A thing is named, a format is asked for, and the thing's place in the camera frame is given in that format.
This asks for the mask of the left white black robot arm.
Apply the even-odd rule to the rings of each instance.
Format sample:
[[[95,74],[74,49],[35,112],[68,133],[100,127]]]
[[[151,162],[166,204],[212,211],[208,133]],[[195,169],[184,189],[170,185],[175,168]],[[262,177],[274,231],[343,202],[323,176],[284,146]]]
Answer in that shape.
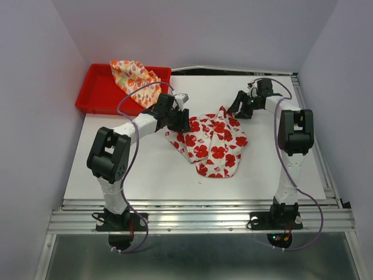
[[[116,128],[101,127],[87,158],[87,167],[98,180],[104,195],[102,213],[93,213],[98,232],[127,231],[134,220],[123,198],[124,178],[134,159],[130,150],[139,147],[141,138],[167,127],[174,132],[189,132],[187,94],[162,93],[156,103],[133,120]]]

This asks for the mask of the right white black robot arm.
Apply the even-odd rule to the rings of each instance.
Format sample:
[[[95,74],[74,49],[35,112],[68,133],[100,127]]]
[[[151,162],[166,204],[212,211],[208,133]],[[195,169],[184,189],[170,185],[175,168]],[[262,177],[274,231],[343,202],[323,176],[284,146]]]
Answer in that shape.
[[[228,112],[237,119],[250,119],[255,110],[274,116],[275,149],[281,164],[279,186],[266,212],[252,212],[247,224],[252,230],[302,229],[298,183],[302,164],[314,145],[314,115],[291,103],[292,96],[273,90],[272,78],[257,78],[240,90]]]

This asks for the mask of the red poppy print skirt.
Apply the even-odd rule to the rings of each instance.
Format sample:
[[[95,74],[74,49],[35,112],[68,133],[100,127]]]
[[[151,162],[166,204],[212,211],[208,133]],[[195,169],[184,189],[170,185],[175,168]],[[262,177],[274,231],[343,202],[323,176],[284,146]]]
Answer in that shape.
[[[189,119],[190,132],[166,131],[165,138],[204,177],[230,178],[248,138],[240,122],[223,106],[216,113]]]

